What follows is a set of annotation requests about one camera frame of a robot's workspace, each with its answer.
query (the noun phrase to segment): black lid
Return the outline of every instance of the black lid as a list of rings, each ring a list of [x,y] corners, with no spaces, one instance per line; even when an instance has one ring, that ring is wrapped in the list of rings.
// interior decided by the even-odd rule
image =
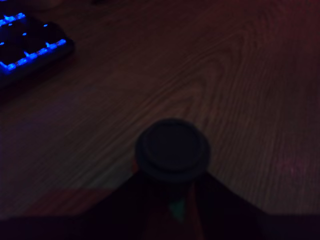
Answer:
[[[139,136],[135,156],[139,168],[149,176],[184,183],[206,171],[210,147],[193,124],[170,118],[154,123]]]

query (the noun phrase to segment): wooden desk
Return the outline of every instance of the wooden desk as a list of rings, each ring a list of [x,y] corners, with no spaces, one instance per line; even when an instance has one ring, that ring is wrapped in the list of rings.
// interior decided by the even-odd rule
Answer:
[[[210,172],[269,213],[320,213],[320,3],[66,0],[76,53],[1,92],[0,207],[115,188],[152,122],[194,122]]]

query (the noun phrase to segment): wood grain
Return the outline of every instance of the wood grain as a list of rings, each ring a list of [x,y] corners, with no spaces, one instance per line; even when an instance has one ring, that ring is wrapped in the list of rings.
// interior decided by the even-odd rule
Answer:
[[[156,120],[209,138],[209,171],[268,213],[320,213],[320,3],[66,0],[34,13],[75,55],[1,91],[2,215],[52,189],[116,188]]]

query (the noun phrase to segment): backlit keyboard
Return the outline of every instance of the backlit keyboard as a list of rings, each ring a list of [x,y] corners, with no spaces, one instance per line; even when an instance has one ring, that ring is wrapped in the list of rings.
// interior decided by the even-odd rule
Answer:
[[[50,65],[75,48],[53,22],[41,22],[0,0],[0,88]]]

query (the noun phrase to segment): cup lid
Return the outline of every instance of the cup lid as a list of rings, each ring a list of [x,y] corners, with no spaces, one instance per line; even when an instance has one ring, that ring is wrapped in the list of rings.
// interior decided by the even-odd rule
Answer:
[[[168,183],[184,183],[206,171],[210,147],[193,124],[169,118],[154,123],[139,136],[135,157],[147,175]]]

